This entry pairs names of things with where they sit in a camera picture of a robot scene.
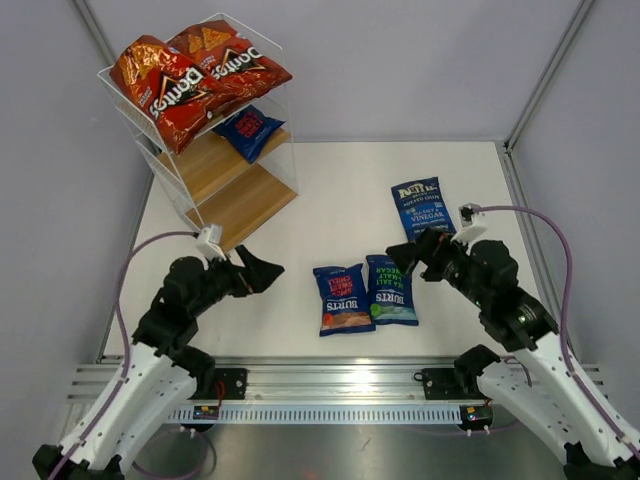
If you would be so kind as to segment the left aluminium frame post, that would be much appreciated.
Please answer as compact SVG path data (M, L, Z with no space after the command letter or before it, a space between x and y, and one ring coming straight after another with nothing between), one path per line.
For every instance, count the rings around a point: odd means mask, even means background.
M90 2L71 0L70 3L104 64L106 66L112 65L117 56Z

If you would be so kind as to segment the red Doritos bag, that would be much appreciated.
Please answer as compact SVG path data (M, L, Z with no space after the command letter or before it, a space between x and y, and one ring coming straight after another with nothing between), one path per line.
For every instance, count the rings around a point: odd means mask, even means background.
M151 35L140 36L121 53L110 77L176 154L236 99L231 87Z
M233 91L235 100L226 106L226 115L292 79L225 20L191 25L168 44Z

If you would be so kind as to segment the aluminium frame post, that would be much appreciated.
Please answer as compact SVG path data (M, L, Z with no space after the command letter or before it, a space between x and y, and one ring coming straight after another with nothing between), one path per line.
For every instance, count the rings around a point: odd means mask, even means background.
M106 66L112 65L117 56L90 2L71 0L70 3L104 64Z
M580 0L578 2L521 113L503 142L505 152L508 155L511 155L515 150L596 5L596 0Z

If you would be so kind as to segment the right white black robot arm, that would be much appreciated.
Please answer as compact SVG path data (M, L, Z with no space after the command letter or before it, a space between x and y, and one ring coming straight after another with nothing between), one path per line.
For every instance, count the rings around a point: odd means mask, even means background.
M477 345L454 362L460 393L504 406L554 453L568 479L638 478L638 430L585 375L545 307L519 286L518 263L503 242L469 244L427 229L386 252L401 272L424 264L425 281L445 281L474 304L489 336L538 382L519 385L497 354Z

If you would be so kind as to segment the blue Burts chilli bag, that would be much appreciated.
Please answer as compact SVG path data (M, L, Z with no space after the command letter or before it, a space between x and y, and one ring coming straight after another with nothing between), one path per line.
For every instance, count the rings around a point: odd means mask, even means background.
M363 264L313 269L322 301L320 337L367 333L376 330L370 315Z
M215 126L212 131L226 139L249 164L258 160L271 136L284 121L265 115L254 106L248 106Z

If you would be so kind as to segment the blue Kettle vinegar chips bag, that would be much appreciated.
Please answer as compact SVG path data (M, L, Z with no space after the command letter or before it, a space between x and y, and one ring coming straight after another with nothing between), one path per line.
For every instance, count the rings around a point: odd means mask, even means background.
M393 186L391 194L409 241L417 240L427 228L456 233L437 177Z

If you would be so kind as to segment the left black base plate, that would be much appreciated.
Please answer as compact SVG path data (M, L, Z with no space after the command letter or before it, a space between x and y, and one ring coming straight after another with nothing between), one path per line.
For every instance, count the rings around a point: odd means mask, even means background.
M244 400L248 370L245 368L214 368L197 380L193 400Z

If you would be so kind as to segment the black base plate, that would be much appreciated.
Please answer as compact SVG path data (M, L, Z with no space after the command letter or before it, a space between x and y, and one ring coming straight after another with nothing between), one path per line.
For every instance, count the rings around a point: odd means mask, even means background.
M452 367L424 368L414 373L415 381L422 385L426 400L484 400L477 391L467 391L458 382Z
M245 368L214 368L197 380L193 400L244 400L248 370Z

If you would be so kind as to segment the right aluminium frame post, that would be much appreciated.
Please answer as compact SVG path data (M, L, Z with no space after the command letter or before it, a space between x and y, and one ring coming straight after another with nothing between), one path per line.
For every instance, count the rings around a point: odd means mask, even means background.
M580 0L578 2L521 113L503 142L505 152L508 155L511 155L515 150L596 5L596 0Z

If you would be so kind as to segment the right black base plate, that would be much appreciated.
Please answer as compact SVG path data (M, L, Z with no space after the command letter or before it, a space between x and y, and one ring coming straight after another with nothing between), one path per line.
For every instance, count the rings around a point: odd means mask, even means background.
M415 381L422 385L426 400L484 400L477 391L467 391L458 382L452 367L424 368L414 373Z

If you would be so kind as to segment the aluminium mounting rail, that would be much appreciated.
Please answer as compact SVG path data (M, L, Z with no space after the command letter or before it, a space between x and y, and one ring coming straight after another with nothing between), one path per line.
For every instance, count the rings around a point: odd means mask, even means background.
M244 404L417 404L425 403L422 384L414 375L424 368L453 367L454 357L218 357L223 368L246 369L245 380L226 386L223 405ZM92 404L119 376L121 358L81 364L73 374L67 404ZM242 382L245 397L231 400Z

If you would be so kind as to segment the blue Burts vinegar bag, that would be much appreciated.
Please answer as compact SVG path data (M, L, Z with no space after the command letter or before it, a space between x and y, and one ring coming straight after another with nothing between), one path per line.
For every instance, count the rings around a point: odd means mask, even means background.
M376 325L418 326L412 277L387 255L367 255L368 301Z

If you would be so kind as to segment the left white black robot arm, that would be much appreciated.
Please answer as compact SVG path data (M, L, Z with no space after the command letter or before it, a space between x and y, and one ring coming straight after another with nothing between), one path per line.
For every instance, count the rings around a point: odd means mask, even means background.
M123 361L90 410L32 464L41 479L122 479L170 413L215 388L215 361L191 346L197 319L226 297L265 292L285 271L238 246L225 254L181 257L169 267L149 310L125 343Z

